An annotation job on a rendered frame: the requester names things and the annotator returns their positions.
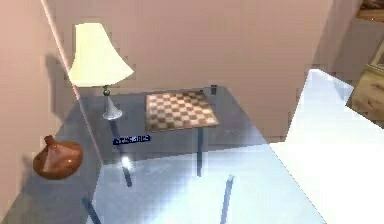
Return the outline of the brown checkered chessboard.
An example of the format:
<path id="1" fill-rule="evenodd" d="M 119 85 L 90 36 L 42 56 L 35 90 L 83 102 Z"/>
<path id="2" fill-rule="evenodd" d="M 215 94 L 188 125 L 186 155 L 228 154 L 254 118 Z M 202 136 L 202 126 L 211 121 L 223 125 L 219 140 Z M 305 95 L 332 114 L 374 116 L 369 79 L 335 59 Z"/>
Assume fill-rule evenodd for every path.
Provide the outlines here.
<path id="1" fill-rule="evenodd" d="M 147 132 L 216 126 L 219 121 L 202 90 L 146 96 Z"/>

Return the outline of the glass top table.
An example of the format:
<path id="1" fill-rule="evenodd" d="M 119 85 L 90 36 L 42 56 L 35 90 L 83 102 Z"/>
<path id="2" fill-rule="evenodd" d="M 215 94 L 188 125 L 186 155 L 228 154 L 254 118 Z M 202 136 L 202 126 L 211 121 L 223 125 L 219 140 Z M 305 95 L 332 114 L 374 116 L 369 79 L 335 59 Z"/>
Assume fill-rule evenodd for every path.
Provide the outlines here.
<path id="1" fill-rule="evenodd" d="M 206 87 L 219 124 L 145 132 L 145 96 L 116 95 L 123 115 L 106 121 L 100 97 L 76 103 L 56 134 L 81 144 L 71 177 L 30 173 L 0 224 L 326 224 L 225 87 Z"/>

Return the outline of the cream shade table lamp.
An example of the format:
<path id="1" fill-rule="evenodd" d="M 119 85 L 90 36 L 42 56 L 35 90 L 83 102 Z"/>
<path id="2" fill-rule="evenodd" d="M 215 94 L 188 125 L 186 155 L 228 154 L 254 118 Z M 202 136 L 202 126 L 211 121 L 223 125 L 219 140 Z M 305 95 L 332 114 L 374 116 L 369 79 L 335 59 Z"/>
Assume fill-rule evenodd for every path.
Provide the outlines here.
<path id="1" fill-rule="evenodd" d="M 76 87 L 103 88 L 106 98 L 105 120 L 116 120 L 123 115 L 110 97 L 109 86 L 133 73 L 134 70 L 113 46 L 102 24 L 83 23 L 75 26 L 75 56 L 68 77 Z"/>

